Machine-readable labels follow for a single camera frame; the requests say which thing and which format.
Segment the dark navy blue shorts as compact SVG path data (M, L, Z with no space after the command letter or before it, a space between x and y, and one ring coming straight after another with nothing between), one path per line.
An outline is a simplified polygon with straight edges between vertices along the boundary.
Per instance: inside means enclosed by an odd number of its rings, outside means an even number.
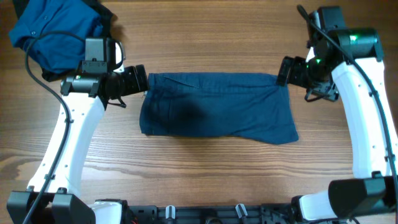
M299 136L289 90L266 73L151 73L141 132L155 136L237 136L287 144Z

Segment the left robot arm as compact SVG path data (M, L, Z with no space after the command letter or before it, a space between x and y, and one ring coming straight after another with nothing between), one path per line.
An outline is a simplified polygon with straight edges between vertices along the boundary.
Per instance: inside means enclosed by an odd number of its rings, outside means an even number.
M133 223L126 200L79 198L81 173L94 131L111 100L147 91L143 65L82 70L61 84L61 106L44 158L25 191L11 192L13 223Z

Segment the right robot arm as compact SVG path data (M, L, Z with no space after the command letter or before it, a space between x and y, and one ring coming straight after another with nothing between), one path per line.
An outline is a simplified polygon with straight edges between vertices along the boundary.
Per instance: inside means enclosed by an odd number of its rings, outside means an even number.
M384 86L376 30L310 29L306 58L286 57L277 82L309 95L340 97L353 150L353 178L295 201L297 222L346 220L397 212L397 134Z

